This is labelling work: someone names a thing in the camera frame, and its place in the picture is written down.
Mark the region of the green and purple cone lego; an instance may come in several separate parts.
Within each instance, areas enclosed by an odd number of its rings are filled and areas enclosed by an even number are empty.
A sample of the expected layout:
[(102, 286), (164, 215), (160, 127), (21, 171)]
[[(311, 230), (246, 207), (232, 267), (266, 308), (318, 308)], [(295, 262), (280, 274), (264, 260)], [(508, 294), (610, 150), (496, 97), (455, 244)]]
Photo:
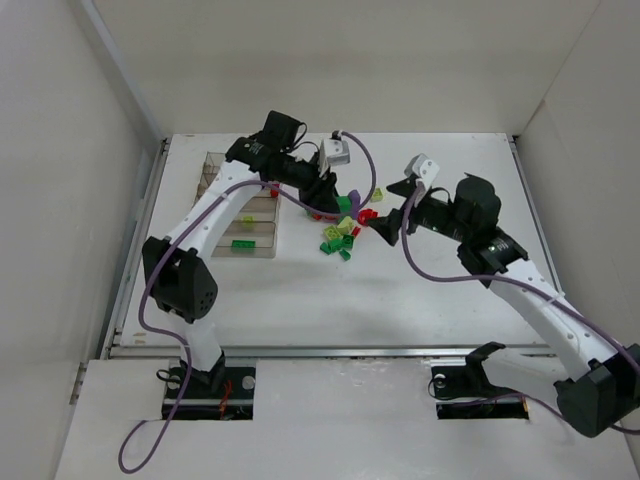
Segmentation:
[(341, 215), (354, 217), (358, 214), (361, 197), (357, 190), (351, 190), (347, 195), (337, 196), (336, 201)]

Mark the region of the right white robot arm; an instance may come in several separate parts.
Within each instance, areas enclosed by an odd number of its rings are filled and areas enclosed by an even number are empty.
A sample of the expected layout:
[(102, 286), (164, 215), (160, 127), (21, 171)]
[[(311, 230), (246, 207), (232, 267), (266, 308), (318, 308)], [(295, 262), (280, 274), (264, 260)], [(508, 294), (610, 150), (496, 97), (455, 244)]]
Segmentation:
[(541, 337), (551, 358), (522, 355), (491, 341), (461, 364), (433, 367), (436, 399), (470, 411), (506, 398), (529, 398), (575, 431), (594, 438), (639, 408), (639, 347), (623, 346), (588, 321), (545, 281), (528, 252), (498, 225), (501, 200), (487, 180), (467, 175), (454, 195), (416, 174), (388, 185), (401, 207), (370, 220), (389, 245), (423, 227), (457, 242), (466, 275), (506, 302)]

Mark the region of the lime lego near right arm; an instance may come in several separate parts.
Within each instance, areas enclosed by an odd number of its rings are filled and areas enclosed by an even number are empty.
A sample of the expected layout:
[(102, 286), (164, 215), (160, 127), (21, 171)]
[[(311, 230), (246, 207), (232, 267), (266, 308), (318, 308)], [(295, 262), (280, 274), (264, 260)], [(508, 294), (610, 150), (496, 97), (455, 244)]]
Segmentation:
[(377, 203), (377, 202), (383, 201), (384, 198), (385, 198), (384, 190), (381, 188), (376, 188), (371, 195), (370, 201), (372, 203)]

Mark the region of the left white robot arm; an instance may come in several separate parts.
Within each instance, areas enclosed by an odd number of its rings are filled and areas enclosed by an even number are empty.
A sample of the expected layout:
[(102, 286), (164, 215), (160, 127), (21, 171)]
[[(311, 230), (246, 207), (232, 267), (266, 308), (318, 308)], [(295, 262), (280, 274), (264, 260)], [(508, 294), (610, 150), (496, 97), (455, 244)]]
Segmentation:
[(322, 141), (311, 160), (295, 156), (302, 122), (280, 112), (268, 114), (263, 128), (238, 138), (225, 154), (214, 180), (179, 225), (142, 248), (145, 297), (176, 318), (170, 332), (182, 349), (183, 384), (209, 393), (224, 380), (225, 356), (215, 334), (212, 307), (218, 285), (208, 263), (223, 234), (260, 191), (289, 186), (312, 211), (337, 214), (336, 158), (347, 160), (340, 134)]

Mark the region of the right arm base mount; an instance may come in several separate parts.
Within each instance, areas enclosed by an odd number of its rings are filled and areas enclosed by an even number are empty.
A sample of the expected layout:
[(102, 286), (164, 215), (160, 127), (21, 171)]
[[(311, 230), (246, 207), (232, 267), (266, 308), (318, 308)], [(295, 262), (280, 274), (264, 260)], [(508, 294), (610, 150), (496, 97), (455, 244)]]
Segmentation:
[(427, 390), (436, 400), (439, 420), (528, 420), (526, 401), (512, 389), (494, 385), (487, 377), (484, 362), (506, 347), (486, 343), (463, 358), (431, 362)]

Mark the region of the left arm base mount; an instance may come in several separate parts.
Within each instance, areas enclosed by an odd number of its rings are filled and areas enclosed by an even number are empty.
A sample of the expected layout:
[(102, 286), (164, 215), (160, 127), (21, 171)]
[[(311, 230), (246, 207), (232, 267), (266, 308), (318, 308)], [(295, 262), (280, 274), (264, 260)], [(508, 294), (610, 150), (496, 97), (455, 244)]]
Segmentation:
[(194, 369), (173, 419), (252, 420), (255, 374), (254, 366), (223, 366), (213, 376)]

